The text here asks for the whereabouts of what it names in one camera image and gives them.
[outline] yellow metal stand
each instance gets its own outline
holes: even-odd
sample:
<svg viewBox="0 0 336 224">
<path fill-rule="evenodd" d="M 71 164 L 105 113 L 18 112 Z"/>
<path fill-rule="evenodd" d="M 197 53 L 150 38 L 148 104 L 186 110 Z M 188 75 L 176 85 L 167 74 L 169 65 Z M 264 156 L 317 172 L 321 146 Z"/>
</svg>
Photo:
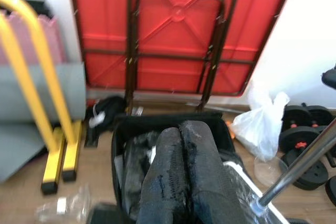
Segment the yellow metal stand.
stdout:
<svg viewBox="0 0 336 224">
<path fill-rule="evenodd" d="M 81 124 L 80 122 L 76 122 L 74 124 L 71 122 L 65 98 L 51 59 L 47 40 L 35 11 L 23 0 L 0 0 L 0 4 L 10 10 L 18 12 L 23 21 L 26 23 L 61 123 L 61 128 L 56 128 L 54 132 L 52 132 L 51 125 L 48 121 L 46 112 L 43 109 L 33 80 L 29 74 L 28 67 L 16 40 L 15 34 L 8 25 L 6 19 L 0 15 L 1 41 L 4 45 L 6 55 L 8 56 L 10 64 L 14 69 L 15 75 L 33 114 L 36 125 L 49 150 L 48 161 L 41 188 L 44 194 L 52 193 L 55 191 L 55 187 L 57 190 L 64 147 L 64 137 L 63 133 L 60 133 L 61 129 L 63 130 L 68 143 L 64 165 L 64 174 L 66 175 L 66 178 L 64 180 L 69 181 L 76 179 L 76 176 L 72 176 L 72 179 L 69 179 L 70 176 L 67 174 L 69 171 L 76 174 Z"/>
</svg>

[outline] white plastic bag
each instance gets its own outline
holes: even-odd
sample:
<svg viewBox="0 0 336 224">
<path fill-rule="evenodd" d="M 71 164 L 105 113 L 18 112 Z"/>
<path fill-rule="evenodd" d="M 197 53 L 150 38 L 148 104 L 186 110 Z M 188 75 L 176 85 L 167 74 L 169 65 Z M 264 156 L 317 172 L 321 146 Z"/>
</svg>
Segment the white plastic bag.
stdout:
<svg viewBox="0 0 336 224">
<path fill-rule="evenodd" d="M 283 109 L 288 102 L 284 92 L 278 93 L 272 102 L 268 91 L 252 86 L 248 94 L 251 110 L 235 117 L 230 125 L 236 138 L 263 161 L 277 154 Z"/>
</svg>

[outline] plastic bag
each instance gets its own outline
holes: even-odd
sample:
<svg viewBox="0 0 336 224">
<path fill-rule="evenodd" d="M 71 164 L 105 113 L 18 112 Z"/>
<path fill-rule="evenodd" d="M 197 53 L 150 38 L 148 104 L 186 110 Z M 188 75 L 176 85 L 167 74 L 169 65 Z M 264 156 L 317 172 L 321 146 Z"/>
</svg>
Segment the plastic bag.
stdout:
<svg viewBox="0 0 336 224">
<path fill-rule="evenodd" d="M 272 102 L 267 90 L 252 87 L 248 94 L 250 111 L 235 117 L 230 129 L 236 138 L 262 161 L 277 154 L 283 109 L 289 97 L 280 92 Z"/>
<path fill-rule="evenodd" d="M 85 223 L 90 207 L 89 186 L 81 186 L 76 195 L 60 197 L 40 206 L 36 218 L 42 223 Z"/>
</svg>

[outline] chrome metal pole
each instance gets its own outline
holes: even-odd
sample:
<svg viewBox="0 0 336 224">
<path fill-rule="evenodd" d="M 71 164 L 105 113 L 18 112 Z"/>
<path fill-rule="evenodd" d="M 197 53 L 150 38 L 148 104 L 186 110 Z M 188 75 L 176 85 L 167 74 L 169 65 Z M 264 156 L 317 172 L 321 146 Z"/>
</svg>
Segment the chrome metal pole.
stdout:
<svg viewBox="0 0 336 224">
<path fill-rule="evenodd" d="M 252 210 L 261 215 L 267 205 L 287 186 L 297 180 L 310 166 L 336 144 L 336 119 L 301 153 L 301 155 L 289 166 L 288 170 L 265 192 L 265 194 L 253 201 Z"/>
</svg>

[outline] gray yoga mat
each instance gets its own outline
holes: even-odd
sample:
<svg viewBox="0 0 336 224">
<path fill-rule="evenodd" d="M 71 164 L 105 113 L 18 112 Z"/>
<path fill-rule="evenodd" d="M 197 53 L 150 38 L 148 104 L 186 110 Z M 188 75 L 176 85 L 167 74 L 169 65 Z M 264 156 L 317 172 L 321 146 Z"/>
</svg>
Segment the gray yoga mat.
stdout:
<svg viewBox="0 0 336 224">
<path fill-rule="evenodd" d="M 58 116 L 40 66 L 30 66 L 29 71 L 49 120 L 58 122 Z M 86 85 L 83 64 L 61 64 L 56 66 L 56 71 L 71 118 L 73 120 L 84 119 Z M 0 123 L 27 123 L 33 121 L 34 119 L 31 116 L 12 68 L 10 66 L 0 66 Z"/>
<path fill-rule="evenodd" d="M 44 146 L 34 123 L 0 124 L 0 183 L 18 171 Z"/>
</svg>

